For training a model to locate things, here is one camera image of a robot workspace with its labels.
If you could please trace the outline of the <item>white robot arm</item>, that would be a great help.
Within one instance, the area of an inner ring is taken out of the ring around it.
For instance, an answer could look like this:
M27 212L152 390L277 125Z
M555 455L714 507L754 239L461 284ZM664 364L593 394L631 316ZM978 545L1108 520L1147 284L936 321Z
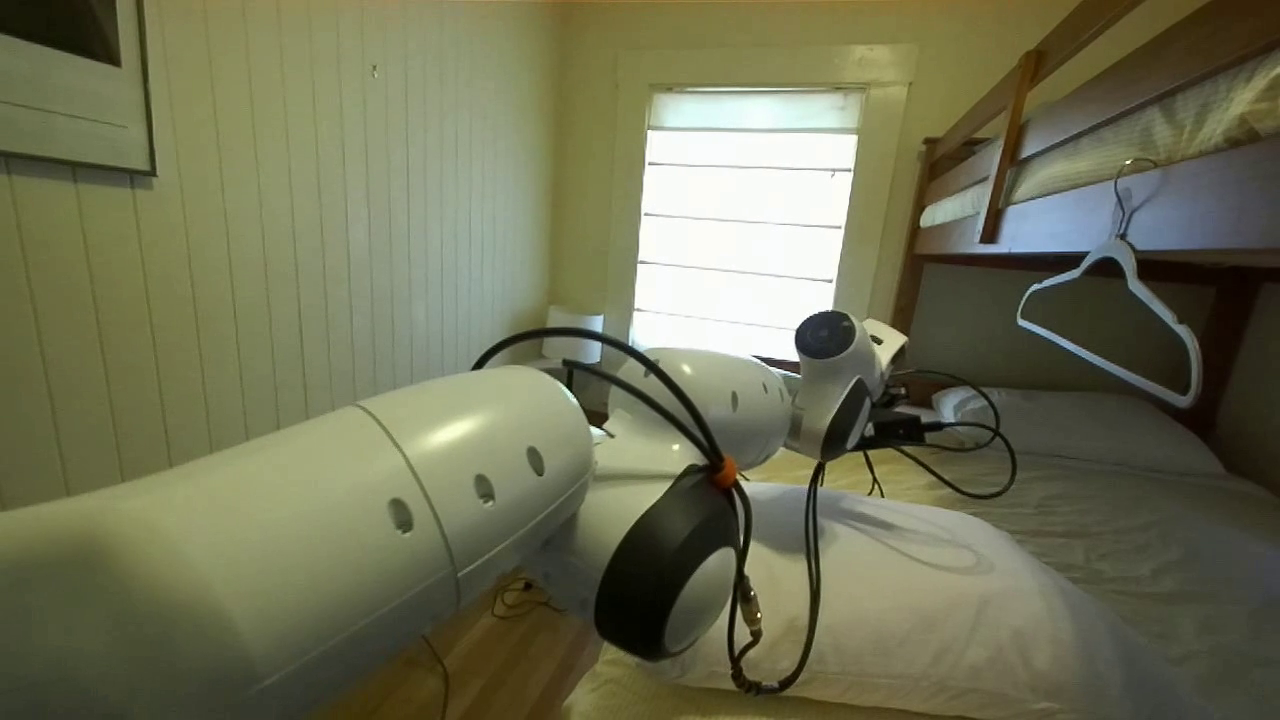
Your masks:
M817 313L777 373L635 349L593 420L501 344L217 455L0 515L8 720L294 720L528 568L635 660L760 638L748 471L862 448L905 334Z

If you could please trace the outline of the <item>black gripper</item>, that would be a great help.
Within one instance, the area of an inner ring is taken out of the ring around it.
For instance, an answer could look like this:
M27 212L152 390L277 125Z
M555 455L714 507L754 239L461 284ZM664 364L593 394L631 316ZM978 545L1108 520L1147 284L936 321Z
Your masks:
M930 425L915 411L876 411L867 425L867 448L920 444Z

